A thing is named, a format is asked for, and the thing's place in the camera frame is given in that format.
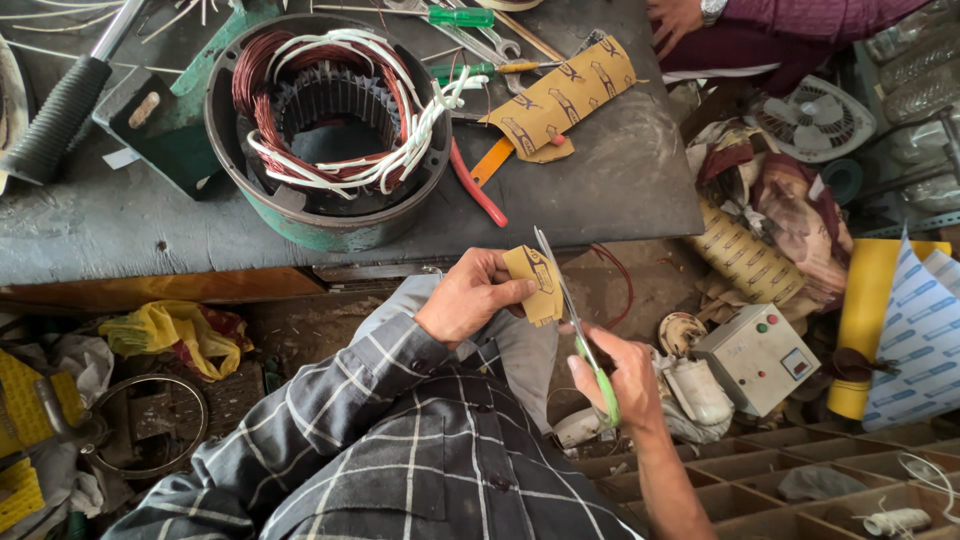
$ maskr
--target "fan blade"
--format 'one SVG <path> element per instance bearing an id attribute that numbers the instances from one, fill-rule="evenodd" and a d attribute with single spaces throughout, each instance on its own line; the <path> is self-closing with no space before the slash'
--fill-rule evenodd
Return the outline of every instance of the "fan blade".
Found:
<path id="1" fill-rule="evenodd" d="M 821 133 L 817 126 L 798 126 L 793 134 L 793 143 L 802 150 L 830 150 L 830 137 Z"/>
<path id="2" fill-rule="evenodd" d="M 770 98 L 763 102 L 763 111 L 784 122 L 797 123 L 797 107 L 781 99 Z"/>
<path id="3" fill-rule="evenodd" d="M 843 105 L 830 94 L 818 97 L 813 103 L 819 111 L 813 115 L 813 123 L 821 126 L 832 124 L 843 119 Z"/>

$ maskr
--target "control box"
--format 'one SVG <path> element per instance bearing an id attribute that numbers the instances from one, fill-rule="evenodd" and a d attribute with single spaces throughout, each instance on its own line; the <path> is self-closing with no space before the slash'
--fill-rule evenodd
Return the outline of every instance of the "control box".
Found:
<path id="1" fill-rule="evenodd" d="M 765 416 L 820 367 L 773 304 L 744 306 L 690 349 L 736 409 Z"/>

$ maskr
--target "hand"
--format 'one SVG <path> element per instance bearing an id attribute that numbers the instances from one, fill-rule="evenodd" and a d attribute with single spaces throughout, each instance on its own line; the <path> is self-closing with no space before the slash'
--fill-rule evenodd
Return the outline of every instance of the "hand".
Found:
<path id="1" fill-rule="evenodd" d="M 654 34 L 655 47 L 670 36 L 657 53 L 658 60 L 663 60 L 670 54 L 681 37 L 704 27 L 700 0 L 648 0 L 647 15 L 651 21 L 660 21 L 660 27 Z"/>
<path id="2" fill-rule="evenodd" d="M 470 248 L 414 316 L 434 339 L 454 350 L 505 307 L 526 317 L 520 302 L 537 290 L 533 280 L 512 280 L 504 250 Z"/>
<path id="3" fill-rule="evenodd" d="M 616 366 L 616 371 L 610 375 L 610 383 L 620 405 L 620 428 L 631 435 L 634 444 L 641 450 L 646 441 L 661 442 L 664 436 L 669 441 L 663 420 L 663 408 L 660 406 L 657 375 L 654 373 L 647 345 L 625 341 L 587 323 L 583 323 L 583 329 L 584 335 L 610 355 Z M 574 332 L 570 323 L 563 324 L 558 331 L 563 334 Z M 587 396 L 594 406 L 606 412 L 603 393 L 589 364 L 579 356 L 571 356 L 566 361 L 570 365 L 577 389 Z"/>

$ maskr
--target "gray pants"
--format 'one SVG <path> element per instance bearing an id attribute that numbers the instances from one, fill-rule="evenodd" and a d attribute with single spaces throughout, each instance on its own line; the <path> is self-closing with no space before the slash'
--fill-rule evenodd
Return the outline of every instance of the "gray pants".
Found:
<path id="1" fill-rule="evenodd" d="M 394 295 L 360 325 L 350 345 L 398 313 L 416 315 L 440 279 L 436 274 L 407 278 Z M 477 350 L 476 343 L 484 343 L 491 337 L 496 338 L 510 389 L 537 423 L 540 433 L 548 433 L 551 428 L 546 422 L 546 395 L 557 355 L 557 323 L 537 328 L 527 319 L 518 319 L 506 309 L 500 309 L 483 330 L 457 347 L 457 359 L 463 361 Z"/>

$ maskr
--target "workbench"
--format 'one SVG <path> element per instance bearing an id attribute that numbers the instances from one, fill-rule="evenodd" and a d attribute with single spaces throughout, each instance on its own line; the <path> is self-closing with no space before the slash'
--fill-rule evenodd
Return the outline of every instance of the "workbench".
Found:
<path id="1" fill-rule="evenodd" d="M 366 0 L 346 3 L 370 5 Z M 30 0 L 7 0 L 0 14 L 40 9 Z M 219 13 L 208 9 L 206 27 L 201 26 L 199 11 L 146 45 L 140 43 L 142 37 L 131 33 L 113 60 L 183 69 L 225 20 L 229 8 L 224 6 Z M 305 11 L 307 2 L 290 0 L 288 12 Z M 172 8 L 166 7 L 153 15 L 156 19 L 148 22 L 148 29 L 157 28 L 172 13 Z M 375 12 L 348 16 L 381 25 Z M 455 46 L 420 19 L 389 14 L 388 10 L 383 16 L 387 30 L 419 58 Z M 81 280 L 231 272 L 235 281 L 249 285 L 250 280 L 263 282 L 266 274 L 244 278 L 238 272 L 294 267 L 315 268 L 321 275 L 360 269 L 360 274 L 344 274 L 353 279 L 383 275 L 375 269 L 385 267 L 393 267 L 395 275 L 411 274 L 435 261 L 448 265 L 471 246 L 509 249 L 524 243 L 535 245 L 534 225 L 543 229 L 554 249 L 561 252 L 592 242 L 701 233 L 703 221 L 693 178 L 649 45 L 645 4 L 545 0 L 531 11 L 515 13 L 515 19 L 564 55 L 572 54 L 594 28 L 604 30 L 626 50 L 637 78 L 649 82 L 637 83 L 567 131 L 576 148 L 572 156 L 548 164 L 512 157 L 500 167 L 484 191 L 510 219 L 505 229 L 495 226 L 447 168 L 418 223 L 399 241 L 348 255 L 313 251 L 275 233 L 226 176 L 211 177 L 204 188 L 205 199 L 194 201 L 142 161 L 111 170 L 102 156 L 122 145 L 93 126 L 62 163 L 56 183 L 38 187 L 11 180 L 7 193 L 0 197 L 0 285 L 5 285 L 0 287 L 0 301 L 50 303 L 50 298 L 36 296 L 42 289 L 17 285 Z M 37 19 L 29 22 L 35 26 L 44 23 Z M 97 25 L 79 32 L 40 34 L 11 26 L 10 21 L 0 23 L 7 39 L 72 53 L 89 50 L 103 31 L 103 26 Z M 495 29 L 519 42 L 524 56 L 549 60 L 505 25 L 497 23 Z M 18 55 L 38 104 L 72 64 L 35 52 L 19 50 Z M 468 61 L 476 58 L 468 55 Z M 116 67 L 108 87 L 127 73 L 128 69 Z M 164 77 L 172 82 L 176 75 Z M 534 81 L 524 78 L 527 85 Z M 502 78 L 489 88 L 491 108 L 511 97 Z M 472 91 L 465 96 L 467 111 L 487 111 L 485 92 Z M 501 137 L 494 127 L 463 124 L 455 125 L 454 135 L 468 166 Z M 363 274 L 363 269 L 372 270 Z M 216 282 L 216 275 L 212 276 L 207 274 L 206 280 Z M 270 279 L 283 280 L 282 275 Z M 303 291 L 309 290 L 305 285 Z M 276 293 L 266 287 L 254 296 L 301 293 Z M 209 299 L 224 296 L 209 295 Z"/>

